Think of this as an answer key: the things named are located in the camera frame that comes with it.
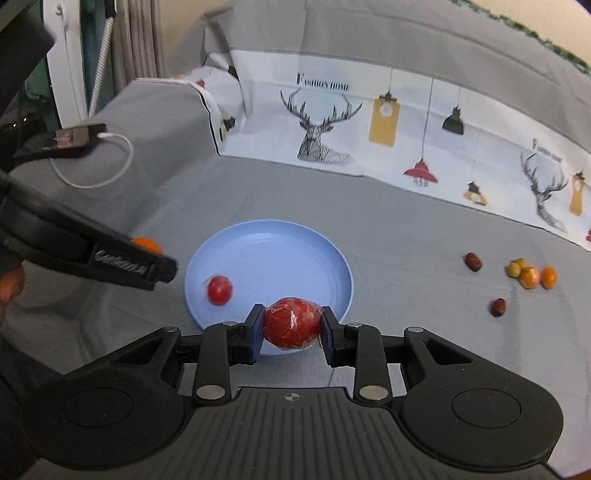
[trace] white door frame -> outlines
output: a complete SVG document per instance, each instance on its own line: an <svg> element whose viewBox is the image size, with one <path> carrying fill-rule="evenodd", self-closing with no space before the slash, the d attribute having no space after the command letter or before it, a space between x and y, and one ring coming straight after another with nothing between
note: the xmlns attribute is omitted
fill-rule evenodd
<svg viewBox="0 0 591 480"><path fill-rule="evenodd" d="M82 63L79 0L43 0L43 23L54 34L47 53L53 98L62 128L88 117Z"/></svg>

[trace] small orange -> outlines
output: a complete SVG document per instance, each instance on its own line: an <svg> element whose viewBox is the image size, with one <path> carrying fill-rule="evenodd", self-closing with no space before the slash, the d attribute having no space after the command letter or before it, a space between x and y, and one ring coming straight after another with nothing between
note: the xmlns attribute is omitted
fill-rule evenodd
<svg viewBox="0 0 591 480"><path fill-rule="evenodd" d="M546 290L549 290L551 288L554 288L556 286L557 282L558 282L558 276L556 275L556 270L554 269L554 267L551 267L551 266L544 267L544 269L542 270L542 279L541 279L542 286Z"/></svg>
<svg viewBox="0 0 591 480"><path fill-rule="evenodd" d="M536 288L540 284L540 271L534 267L525 267L519 275L519 282L527 290Z"/></svg>
<svg viewBox="0 0 591 480"><path fill-rule="evenodd" d="M160 255L164 253L160 248L160 245L154 242L154 240L150 240L149 238L134 238L132 242L136 245L144 247L146 250L150 250L151 252L155 252Z"/></svg>

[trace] antlers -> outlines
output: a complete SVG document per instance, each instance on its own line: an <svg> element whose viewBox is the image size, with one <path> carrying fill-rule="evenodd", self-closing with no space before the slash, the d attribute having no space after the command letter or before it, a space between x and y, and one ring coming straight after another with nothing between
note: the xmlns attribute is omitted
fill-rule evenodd
<svg viewBox="0 0 591 480"><path fill-rule="evenodd" d="M560 169L560 181L557 183L556 179L552 177L552 183L547 186L543 192L540 191L540 185L538 184L538 180L535 178L535 174L538 171L538 167L534 168L533 170L530 169L530 159L533 158L536 154L530 155L525 160L523 159L523 152L521 153L521 167L523 168L523 173L531 182L531 190L534 192L535 195L539 195L544 197L546 200L550 198L550 193L552 192L559 192L563 190L568 184L568 180L565 181L564 173L562 172L562 168Z"/></svg>
<svg viewBox="0 0 591 480"><path fill-rule="evenodd" d="M298 93L300 90L301 90L301 88L298 88L295 92L293 92L287 98L287 101L285 101L285 97L283 97L283 92L280 92L281 93L281 100L283 101L283 105L285 105L285 108L287 108L287 110L289 112L291 112L293 115L295 115L297 118L299 118L306 125L310 125L310 116L308 114L306 114L306 112L305 112L306 102L301 104L301 107L299 110L298 110L298 106L293 102L294 95L296 93ZM353 117L357 112L359 112L359 110L361 110L361 106L363 105L363 103L360 103L359 106L357 107L357 109L355 111L353 111L352 105L347 100L347 97L345 96L345 94L342 94L342 95L343 95L343 98L345 99L345 102L347 102L347 110L345 110L344 112L342 112L340 115L337 116L336 106L334 106L333 107L333 114L330 117L325 118L322 121L321 125L323 127L328 127L329 125L335 124L337 122L343 122L345 120L348 120L349 118Z"/></svg>
<svg viewBox="0 0 591 480"><path fill-rule="evenodd" d="M283 100L283 105L285 105L285 108L287 108L287 110L289 112L293 113L297 118L299 118L306 125L309 125L310 124L310 116L307 115L306 112L304 111L306 109L306 102L301 104L299 111L297 109L297 105L294 104L294 95L296 93L298 93L300 90L301 90L301 88L298 88L294 93L292 93L288 97L287 101L285 101L285 98L283 97L283 92L280 91L281 100Z"/></svg>
<svg viewBox="0 0 591 480"><path fill-rule="evenodd" d="M322 122L322 125L326 126L326 125L335 124L337 122L343 122L345 120L348 120L349 118L354 116L354 114L359 112L359 110L361 110L361 106L363 105L362 103L359 104L359 106L357 107L357 110L352 112L352 105L347 100L347 97L345 96L344 93L342 93L341 95L343 95L345 102L347 102L347 110L342 112L339 116L336 116L336 106L334 106L333 107L333 114L330 117L325 118Z"/></svg>

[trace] light blue plate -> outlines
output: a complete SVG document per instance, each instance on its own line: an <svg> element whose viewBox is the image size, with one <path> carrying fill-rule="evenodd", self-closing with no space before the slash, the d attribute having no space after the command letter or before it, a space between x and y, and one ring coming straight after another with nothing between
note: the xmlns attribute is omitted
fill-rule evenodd
<svg viewBox="0 0 591 480"><path fill-rule="evenodd" d="M207 281L225 275L232 298L221 307L209 303ZM328 305L337 320L353 302L353 275L343 254L318 232L283 220L255 220L232 225L199 247L185 274L185 301L195 322L243 322L255 303L271 305L299 297ZM265 341L261 355L285 355Z"/></svg>

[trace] cherry tomato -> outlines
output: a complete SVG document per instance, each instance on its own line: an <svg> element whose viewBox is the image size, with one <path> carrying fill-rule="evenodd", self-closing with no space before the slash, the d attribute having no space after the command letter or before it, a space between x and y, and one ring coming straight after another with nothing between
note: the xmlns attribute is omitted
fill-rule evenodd
<svg viewBox="0 0 591 480"><path fill-rule="evenodd" d="M232 282L223 275L216 275L207 284L207 298L216 307L225 305L232 297Z"/></svg>
<svg viewBox="0 0 591 480"><path fill-rule="evenodd" d="M281 299L267 308L263 334L279 348L305 348L320 332L320 312L310 301Z"/></svg>
<svg viewBox="0 0 591 480"><path fill-rule="evenodd" d="M151 252L155 252L160 255L164 253L162 252L160 245L154 242L154 240L150 240L149 238L134 238L132 242L136 245L144 247L146 250L150 250Z"/></svg>

